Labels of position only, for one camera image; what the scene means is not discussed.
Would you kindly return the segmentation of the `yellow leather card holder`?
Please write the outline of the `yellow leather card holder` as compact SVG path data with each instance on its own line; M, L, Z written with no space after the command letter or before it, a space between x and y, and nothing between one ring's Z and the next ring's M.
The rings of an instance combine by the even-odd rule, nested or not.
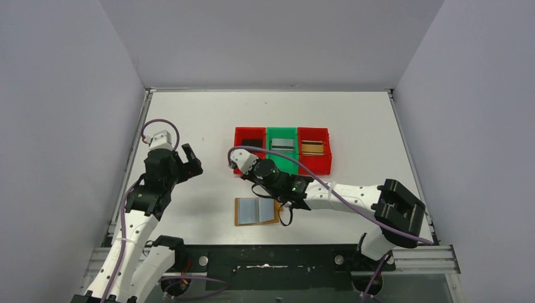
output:
M254 226L280 223L281 204L268 198L235 198L234 225Z

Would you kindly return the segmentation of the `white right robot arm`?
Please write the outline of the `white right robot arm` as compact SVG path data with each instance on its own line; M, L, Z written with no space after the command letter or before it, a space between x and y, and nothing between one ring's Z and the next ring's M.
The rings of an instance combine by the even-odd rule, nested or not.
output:
M373 227L357 234L359 252L368 259L378 261L395 247L433 244L430 235L421 232L426 222L425 204L397 180L386 179L372 186L336 184L283 172L271 159L245 150L238 150L229 163L243 180L261 187L290 211L340 211L369 219Z

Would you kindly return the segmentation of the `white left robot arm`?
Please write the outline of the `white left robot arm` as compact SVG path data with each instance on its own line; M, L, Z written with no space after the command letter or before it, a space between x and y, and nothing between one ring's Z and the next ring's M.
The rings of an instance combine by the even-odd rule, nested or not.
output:
M96 277L73 302L144 302L162 275L187 265L184 241L161 235L155 251L140 260L150 235L160 223L177 184L201 175L203 168L189 144L182 145L187 161L177 151L150 148L145 172L127 190L121 203L118 232Z

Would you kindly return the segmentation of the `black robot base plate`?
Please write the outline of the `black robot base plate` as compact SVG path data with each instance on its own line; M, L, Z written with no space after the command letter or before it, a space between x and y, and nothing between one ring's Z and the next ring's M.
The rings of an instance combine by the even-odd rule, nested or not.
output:
M368 283L379 262L355 244L192 245L167 274L206 275L206 290L351 290Z

